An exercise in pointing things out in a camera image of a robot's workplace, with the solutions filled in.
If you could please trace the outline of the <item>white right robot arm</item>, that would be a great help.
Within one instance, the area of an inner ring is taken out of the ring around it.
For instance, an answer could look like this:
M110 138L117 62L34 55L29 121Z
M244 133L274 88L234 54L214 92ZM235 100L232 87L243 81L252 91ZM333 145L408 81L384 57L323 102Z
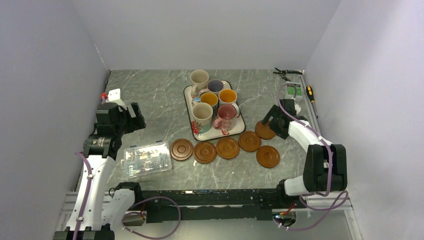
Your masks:
M347 188L347 153L342 144L322 137L308 122L297 115L293 99L281 99L261 121L278 137L296 140L306 152L302 175L283 180L283 189L275 194L276 203L289 207L295 196L344 191Z

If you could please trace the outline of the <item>brown wooden coaster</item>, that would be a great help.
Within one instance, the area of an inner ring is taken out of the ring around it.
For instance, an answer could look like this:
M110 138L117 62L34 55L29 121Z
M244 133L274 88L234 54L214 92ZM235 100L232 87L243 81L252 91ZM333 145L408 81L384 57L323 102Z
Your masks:
M217 156L217 149L211 142L199 142L194 146L193 157L199 164L209 164Z
M171 157L176 161L188 160L193 154L193 144L185 138L179 138L171 144Z
M276 133L271 130L270 122L266 122L265 124L262 121L258 121L254 128L255 133L264 140L271 140L276 136Z
M276 167L280 159L280 153L273 146L264 145L256 151L256 160L264 168L271 169Z
M240 152L238 142L232 137L225 137L216 143L217 154L227 160L235 158Z
M262 140L256 132L245 131L239 135L238 144L245 152L255 152L261 147Z

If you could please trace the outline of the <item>clear plastic parts box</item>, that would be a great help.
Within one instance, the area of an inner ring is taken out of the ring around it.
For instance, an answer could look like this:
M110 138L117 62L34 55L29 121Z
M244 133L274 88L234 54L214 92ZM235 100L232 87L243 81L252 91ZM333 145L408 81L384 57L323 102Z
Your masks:
M169 144L157 141L143 146L131 146L124 150L121 161L126 178L167 172L173 169Z

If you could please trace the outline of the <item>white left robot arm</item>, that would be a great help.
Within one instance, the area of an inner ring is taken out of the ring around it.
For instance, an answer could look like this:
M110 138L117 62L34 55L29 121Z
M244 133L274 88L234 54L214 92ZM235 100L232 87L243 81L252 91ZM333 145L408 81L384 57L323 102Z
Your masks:
M146 128L137 102L132 102L135 116L116 102L98 105L92 133L77 152L83 161L81 184L65 229L56 231L55 240L113 240L115 228L128 209L137 210L144 203L139 183L122 182L117 195L103 207L109 177L116 165L117 153L125 134Z

